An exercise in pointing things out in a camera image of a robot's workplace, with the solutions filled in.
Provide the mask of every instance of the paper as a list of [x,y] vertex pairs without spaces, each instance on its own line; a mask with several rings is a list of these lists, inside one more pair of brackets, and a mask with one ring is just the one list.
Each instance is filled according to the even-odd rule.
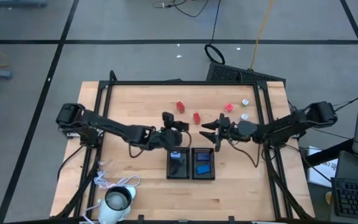
[[[319,150],[316,147],[309,146],[308,155],[310,156],[320,151],[321,150]],[[320,171],[328,179],[331,179],[332,177],[335,177],[337,163],[338,163],[338,159],[334,159],[328,162],[324,162],[318,166],[315,166],[314,168]],[[319,173],[317,173],[313,168],[308,169],[308,182],[322,185],[325,187],[330,187],[330,188],[332,187],[331,183],[328,182],[328,180],[322,177]]]

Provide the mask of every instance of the black tray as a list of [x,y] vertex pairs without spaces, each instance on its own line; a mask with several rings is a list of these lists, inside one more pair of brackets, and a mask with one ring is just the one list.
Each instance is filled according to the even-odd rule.
[[190,148],[177,147],[180,159],[172,159],[167,151],[167,179],[190,179]]
[[[197,153],[209,153],[209,161],[197,161]],[[192,166],[191,178],[195,180],[215,180],[215,157],[214,149],[207,147],[194,147],[191,148]],[[196,168],[198,166],[209,164],[210,172],[205,174],[197,174]]]

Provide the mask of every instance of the wooden table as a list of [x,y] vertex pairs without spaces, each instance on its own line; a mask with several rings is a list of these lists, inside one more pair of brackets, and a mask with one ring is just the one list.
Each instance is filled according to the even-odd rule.
[[[78,102],[89,110],[94,108],[98,82],[84,82]],[[268,82],[268,92],[273,117],[281,118],[289,114],[287,97],[282,82]],[[260,91],[264,120],[267,119],[264,96]],[[246,98],[249,105],[242,108],[239,103]],[[175,102],[182,101],[186,111],[180,114]],[[124,124],[163,126],[162,112],[175,115],[175,120],[190,123],[193,147],[213,147],[198,131],[207,131],[194,125],[193,113],[198,112],[201,123],[212,122],[223,112],[224,105],[232,103],[234,110],[226,113],[232,121],[238,122],[242,113],[247,113],[251,122],[258,123],[254,90],[251,86],[183,86],[183,85],[116,85],[112,88],[108,118]],[[68,141],[65,157],[78,148],[79,140]],[[188,144],[184,135],[183,145]],[[295,140],[289,145],[297,147]],[[257,158],[257,144],[239,143],[239,148]],[[135,154],[139,150],[132,148]],[[62,170],[57,185],[51,215],[55,215],[67,204],[78,188],[81,166],[85,151],[79,153]],[[298,151],[291,148],[281,150],[288,189],[307,213],[314,216],[313,207],[306,183],[305,173]],[[155,149],[144,152],[136,159],[129,157],[128,145],[121,138],[106,134],[102,150],[104,176],[110,182],[123,177],[139,175],[142,179],[132,204],[128,220],[135,220],[140,214],[146,220],[227,220],[234,215],[236,220],[274,220],[274,212],[265,161],[260,160],[255,168],[248,157],[234,150],[222,141],[221,151],[215,153],[216,180],[167,180],[167,152]],[[281,214],[285,207],[281,191],[277,187]],[[105,190],[97,189],[95,200],[103,198]],[[82,210],[88,201],[88,190],[83,196]],[[98,211],[93,210],[97,219]]]

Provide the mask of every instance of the red cube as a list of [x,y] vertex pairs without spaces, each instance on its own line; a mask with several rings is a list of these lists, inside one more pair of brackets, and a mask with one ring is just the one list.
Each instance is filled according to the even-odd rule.
[[185,105],[183,105],[183,103],[181,103],[179,101],[179,102],[177,102],[177,109],[178,109],[179,113],[184,113],[185,112]]
[[233,105],[231,103],[228,103],[225,107],[224,110],[227,112],[230,112],[233,110]]
[[200,124],[200,122],[201,122],[200,115],[198,113],[194,113],[193,114],[193,120],[194,120],[195,124]]

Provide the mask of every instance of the white cable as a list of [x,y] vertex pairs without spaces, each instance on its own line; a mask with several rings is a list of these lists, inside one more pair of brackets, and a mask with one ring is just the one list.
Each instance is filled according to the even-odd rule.
[[[98,185],[101,189],[110,189],[112,187],[136,187],[140,184],[140,177],[138,175],[130,176],[129,178],[122,178],[116,184],[110,183],[107,180],[103,179],[103,175],[106,171],[102,170],[98,172],[98,176],[93,179],[94,184]],[[136,184],[126,184],[132,178],[137,178]]]
[[92,220],[90,220],[90,219],[86,216],[86,212],[89,211],[89,210],[92,210],[92,209],[94,209],[94,208],[99,207],[99,206],[100,206],[100,203],[101,203],[101,200],[99,199],[97,205],[85,209],[85,211],[82,213],[82,217],[84,217],[84,219],[85,219],[88,223],[94,224],[94,222],[92,222]]

